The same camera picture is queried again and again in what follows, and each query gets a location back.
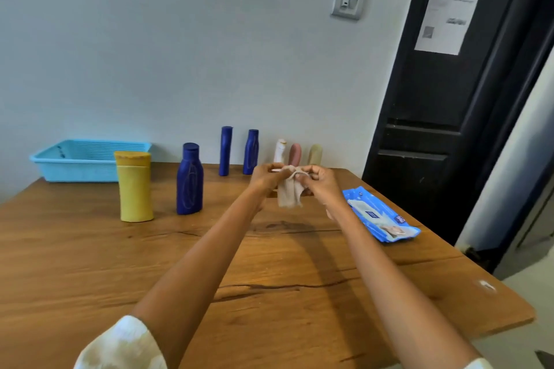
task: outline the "patterned sleeve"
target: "patterned sleeve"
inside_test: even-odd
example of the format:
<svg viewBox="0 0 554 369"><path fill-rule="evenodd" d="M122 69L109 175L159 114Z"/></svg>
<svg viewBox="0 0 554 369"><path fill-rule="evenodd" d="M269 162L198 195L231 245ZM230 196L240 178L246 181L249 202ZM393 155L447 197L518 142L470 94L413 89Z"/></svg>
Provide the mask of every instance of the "patterned sleeve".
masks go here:
<svg viewBox="0 0 554 369"><path fill-rule="evenodd" d="M74 369L167 369L141 320L127 315L81 352Z"/></svg>
<svg viewBox="0 0 554 369"><path fill-rule="evenodd" d="M485 359L474 360L465 369L493 369L493 367Z"/></svg>

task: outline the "plastic basket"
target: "plastic basket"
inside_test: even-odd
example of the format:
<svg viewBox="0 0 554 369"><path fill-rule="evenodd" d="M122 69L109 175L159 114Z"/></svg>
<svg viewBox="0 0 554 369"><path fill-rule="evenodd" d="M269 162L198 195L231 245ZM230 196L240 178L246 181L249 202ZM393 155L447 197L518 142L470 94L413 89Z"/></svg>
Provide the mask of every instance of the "plastic basket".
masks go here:
<svg viewBox="0 0 554 369"><path fill-rule="evenodd" d="M70 139L30 157L49 182L117 182L114 152L148 152L151 143Z"/></svg>

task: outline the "floor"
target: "floor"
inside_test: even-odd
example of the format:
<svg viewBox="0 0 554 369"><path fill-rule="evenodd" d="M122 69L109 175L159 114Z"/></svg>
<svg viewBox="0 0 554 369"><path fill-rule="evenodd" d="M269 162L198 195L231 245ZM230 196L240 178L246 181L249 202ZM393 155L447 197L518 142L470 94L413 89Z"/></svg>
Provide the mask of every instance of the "floor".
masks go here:
<svg viewBox="0 0 554 369"><path fill-rule="evenodd" d="M554 354L554 249L542 261L517 273L504 283L523 296L537 311L530 325L474 342L495 368L544 369L535 350ZM395 365L389 369L400 369Z"/></svg>

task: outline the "white bottle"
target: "white bottle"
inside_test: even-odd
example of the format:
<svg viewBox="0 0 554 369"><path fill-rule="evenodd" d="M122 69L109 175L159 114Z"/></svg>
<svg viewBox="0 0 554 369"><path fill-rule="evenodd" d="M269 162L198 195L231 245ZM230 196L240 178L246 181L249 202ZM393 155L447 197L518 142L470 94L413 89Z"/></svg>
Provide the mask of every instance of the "white bottle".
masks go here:
<svg viewBox="0 0 554 369"><path fill-rule="evenodd" d="M285 139L279 139L275 146L275 155L273 156L273 163L285 163L285 149L287 148L287 141Z"/></svg>

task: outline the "blue wet wipes package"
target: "blue wet wipes package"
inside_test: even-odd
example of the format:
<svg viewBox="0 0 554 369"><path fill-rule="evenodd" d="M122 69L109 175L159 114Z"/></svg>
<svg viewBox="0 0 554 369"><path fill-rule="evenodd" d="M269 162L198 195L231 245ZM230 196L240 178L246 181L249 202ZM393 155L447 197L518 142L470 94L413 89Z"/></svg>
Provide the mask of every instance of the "blue wet wipes package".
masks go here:
<svg viewBox="0 0 554 369"><path fill-rule="evenodd" d="M354 213L381 242L415 238L421 232L408 225L402 216L363 187L344 190L342 193Z"/></svg>

